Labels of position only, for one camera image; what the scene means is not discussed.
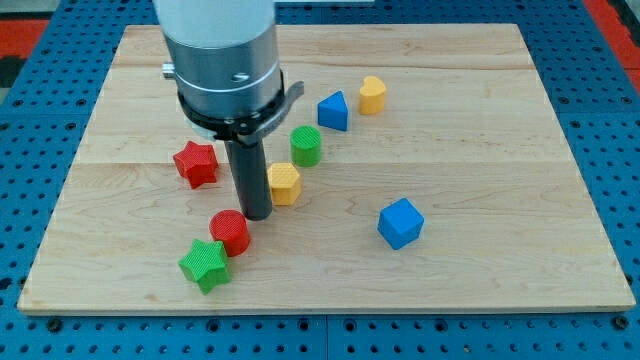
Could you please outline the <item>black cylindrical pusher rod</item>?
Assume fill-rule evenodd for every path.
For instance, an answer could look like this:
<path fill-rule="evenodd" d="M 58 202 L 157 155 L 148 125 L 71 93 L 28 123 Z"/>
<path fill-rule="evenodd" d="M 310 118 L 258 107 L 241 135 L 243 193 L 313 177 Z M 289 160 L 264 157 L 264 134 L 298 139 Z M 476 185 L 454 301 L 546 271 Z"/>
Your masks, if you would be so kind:
<path fill-rule="evenodd" d="M 273 205 L 263 143 L 228 141 L 225 150 L 243 215 L 252 221 L 265 220 Z"/>

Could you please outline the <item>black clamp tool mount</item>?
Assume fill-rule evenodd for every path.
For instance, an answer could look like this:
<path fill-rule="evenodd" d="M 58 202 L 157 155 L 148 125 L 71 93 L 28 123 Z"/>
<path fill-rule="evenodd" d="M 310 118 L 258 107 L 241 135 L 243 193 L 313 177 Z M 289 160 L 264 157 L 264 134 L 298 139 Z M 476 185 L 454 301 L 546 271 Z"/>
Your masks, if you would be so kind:
<path fill-rule="evenodd" d="M 259 110 L 241 117 L 215 118 L 196 111 L 177 91 L 178 101 L 187 122 L 201 137 L 207 140 L 238 142 L 251 146 L 272 133 L 285 120 L 294 102 L 304 95 L 304 82 L 293 83 L 287 91 L 280 90 Z"/>

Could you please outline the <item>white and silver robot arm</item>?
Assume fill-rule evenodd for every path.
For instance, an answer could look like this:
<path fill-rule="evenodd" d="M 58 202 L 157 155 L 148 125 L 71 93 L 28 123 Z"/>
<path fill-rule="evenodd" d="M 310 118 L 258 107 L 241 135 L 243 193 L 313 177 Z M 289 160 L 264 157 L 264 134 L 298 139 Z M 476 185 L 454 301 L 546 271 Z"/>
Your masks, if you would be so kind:
<path fill-rule="evenodd" d="M 225 145 L 244 216 L 272 212 L 263 140 L 304 93 L 280 67 L 272 0 L 153 0 L 171 61 L 165 77 L 191 128 Z"/>

